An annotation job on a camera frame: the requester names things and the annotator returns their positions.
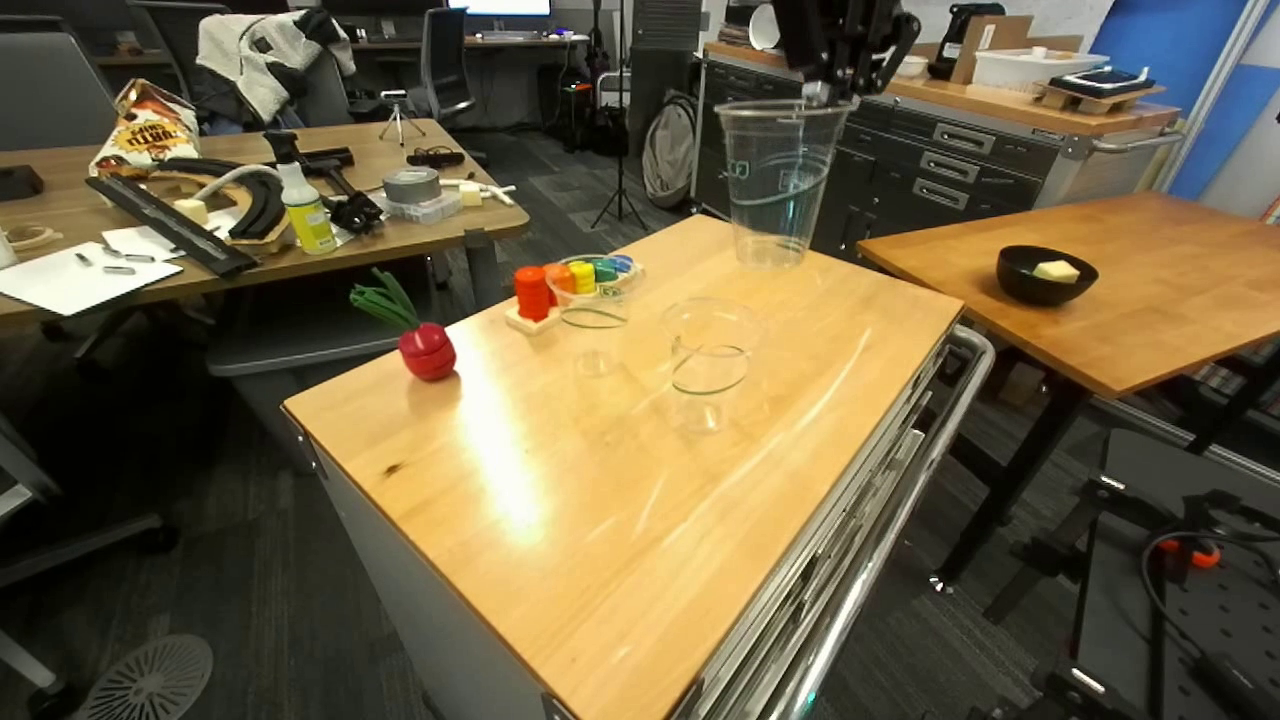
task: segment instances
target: metal drawer cabinet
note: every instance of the metal drawer cabinet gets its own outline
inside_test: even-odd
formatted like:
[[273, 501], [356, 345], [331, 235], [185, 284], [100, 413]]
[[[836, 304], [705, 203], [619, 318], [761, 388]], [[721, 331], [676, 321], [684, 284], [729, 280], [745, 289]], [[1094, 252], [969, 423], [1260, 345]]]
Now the metal drawer cabinet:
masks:
[[417, 678], [432, 678], [432, 716], [445, 708], [475, 708], [481, 716], [564, 716], [544, 685], [523, 670], [499, 635], [458, 595], [458, 587], [409, 545], [409, 537], [308, 445], [308, 466], [330, 494], [344, 532], [383, 600], [387, 622]]
[[866, 100], [849, 115], [849, 142], [869, 127], [886, 135], [901, 135], [937, 151], [958, 151], [993, 167], [1008, 167], [1021, 175], [1049, 175], [1058, 166], [1058, 146], [1027, 131], [999, 131], [988, 124], [969, 124], [952, 115], [913, 113], [893, 100]]
[[858, 240], [1033, 209], [1037, 175], [858, 127], [836, 150], [811, 245], [858, 262]]
[[[966, 360], [958, 383], [939, 379], [944, 360]], [[988, 367], [993, 345], [952, 327], [672, 716], [810, 711]]]

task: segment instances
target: filing cabinet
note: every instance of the filing cabinet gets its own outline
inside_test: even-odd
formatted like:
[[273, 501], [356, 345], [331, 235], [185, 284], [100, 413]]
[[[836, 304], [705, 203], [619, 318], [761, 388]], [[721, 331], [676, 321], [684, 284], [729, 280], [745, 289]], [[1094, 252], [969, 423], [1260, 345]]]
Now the filing cabinet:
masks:
[[866, 100], [836, 150], [811, 245], [858, 262], [866, 235], [1021, 212], [1051, 166], [1051, 142]]
[[[903, 520], [958, 440], [993, 360], [996, 348], [980, 331], [966, 326], [939, 331], [939, 345], [921, 360], [875, 427], [869, 427], [823, 505], [664, 716], [729, 720], [811, 711], [815, 685], [829, 678], [851, 622], [869, 606]], [[417, 541], [424, 512], [387, 512], [322, 435], [304, 427], [300, 449], [382, 593], [403, 656], [427, 689], [432, 711], [577, 716], [529, 656], [514, 652], [465, 600], [461, 586], [473, 586], [473, 578], [445, 578], [439, 566], [424, 557]]]
[[[779, 55], [710, 50], [693, 197], [711, 218], [729, 218], [716, 106], [740, 97], [801, 97], [801, 77]], [[1174, 121], [1174, 109], [1073, 115], [949, 84], [893, 84], [849, 115], [811, 248], [859, 262], [866, 235], [1140, 191], [1181, 142]]]

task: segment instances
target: black chair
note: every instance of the black chair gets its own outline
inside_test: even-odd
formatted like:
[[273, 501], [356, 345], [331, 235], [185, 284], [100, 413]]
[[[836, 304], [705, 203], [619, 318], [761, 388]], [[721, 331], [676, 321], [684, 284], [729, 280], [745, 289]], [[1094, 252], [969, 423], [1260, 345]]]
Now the black chair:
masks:
[[[424, 321], [454, 321], [439, 318], [439, 263], [439, 258], [417, 258], [382, 269], [399, 278]], [[295, 449], [295, 427], [282, 413], [293, 394], [398, 348], [391, 327], [350, 304], [350, 292], [367, 280], [367, 269], [352, 269], [225, 297], [203, 372], [233, 383], [282, 449]]]
[[300, 127], [352, 124], [350, 80], [330, 52], [322, 52], [316, 66], [304, 72], [300, 97], [293, 100], [293, 115]]
[[0, 113], [0, 151], [114, 135], [114, 88], [60, 15], [0, 15], [0, 84], [26, 88]]
[[[40, 467], [35, 452], [20, 440], [20, 432], [0, 417], [0, 481], [9, 484], [0, 494], [0, 530], [5, 541], [11, 541], [17, 520], [27, 512], [40, 512], [40, 505], [58, 510], [60, 490]], [[94, 553], [129, 545], [135, 537], [151, 537], [151, 545], [174, 545], [177, 532], [161, 520], [161, 512], [134, 518], [114, 530], [98, 530], [89, 537], [40, 548], [32, 557], [0, 566], [0, 587], [11, 587], [27, 578], [54, 571], [60, 566], [85, 562]], [[32, 716], [70, 716], [75, 704], [75, 694], [58, 678], [50, 663], [40, 663], [26, 646], [17, 646], [9, 631], [0, 631], [0, 659], [20, 671], [35, 694], [27, 700]]]
[[469, 11], [465, 9], [427, 9], [424, 11], [424, 36], [417, 52], [417, 88], [387, 88], [383, 100], [391, 106], [387, 131], [403, 146], [403, 113], [409, 115], [432, 115], [450, 127], [450, 121], [475, 109], [475, 91], [469, 84], [465, 68], [469, 50]]
[[475, 109], [475, 97], [473, 97], [473, 84], [465, 72], [465, 36], [469, 36], [465, 9], [427, 9], [424, 11], [417, 77], [420, 77], [424, 109], [439, 124]]
[[191, 100], [201, 115], [201, 131], [233, 131], [250, 124], [239, 91], [220, 80], [218, 72], [196, 66], [201, 52], [201, 21], [211, 11], [227, 11], [225, 6], [208, 0], [129, 0], [141, 21], [161, 42], [163, 55], [174, 61], [182, 97]]

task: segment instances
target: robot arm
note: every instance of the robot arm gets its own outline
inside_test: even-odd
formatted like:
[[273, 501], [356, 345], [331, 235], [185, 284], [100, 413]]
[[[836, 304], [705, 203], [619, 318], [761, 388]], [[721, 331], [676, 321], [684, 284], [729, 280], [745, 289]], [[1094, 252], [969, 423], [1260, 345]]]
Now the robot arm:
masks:
[[774, 11], [789, 66], [833, 100], [886, 91], [921, 36], [901, 0], [774, 0]]

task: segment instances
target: gray floor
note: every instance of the gray floor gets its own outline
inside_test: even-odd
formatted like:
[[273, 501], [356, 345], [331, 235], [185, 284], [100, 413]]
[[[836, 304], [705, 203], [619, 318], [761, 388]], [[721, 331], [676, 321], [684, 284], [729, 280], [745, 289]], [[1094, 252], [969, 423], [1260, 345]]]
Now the gray floor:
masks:
[[[495, 258], [473, 252], [481, 284], [465, 289], [461, 304], [439, 301], [439, 321], [505, 297], [505, 278], [519, 262], [642, 235], [633, 222], [592, 229], [612, 191], [612, 159], [564, 151], [550, 135], [491, 131], [481, 146], [514, 159], [491, 173], [519, 184], [532, 229]], [[258, 417], [273, 408], [273, 394], [295, 383], [258, 383], [237, 396], [203, 377], [201, 335], [168, 326], [129, 326], [100, 366], [94, 377], [72, 372], [64, 345], [0, 327], [0, 408], [70, 484], [64, 510], [72, 510], [5, 530], [5, 548], [135, 510], [168, 510], [182, 548], [161, 557], [121, 548], [9, 587], [0, 630], [81, 689], [151, 635], [196, 631], [218, 656], [211, 685], [191, 708], [208, 720], [427, 716], [330, 501]], [[1037, 404], [1037, 372], [1021, 367], [972, 413], [969, 432], [1008, 452]], [[1070, 652], [1073, 586], [1039, 586], [1008, 625], [980, 622], [980, 607], [1011, 567], [1008, 545], [1070, 505], [1095, 452], [1102, 423], [1082, 420], [966, 587], [933, 595], [925, 578], [980, 501], [980, 484], [944, 466], [833, 671], [833, 716], [949, 720], [996, 700], [1024, 704], [1033, 678]], [[0, 716], [20, 716], [26, 698], [27, 685], [0, 671]]]

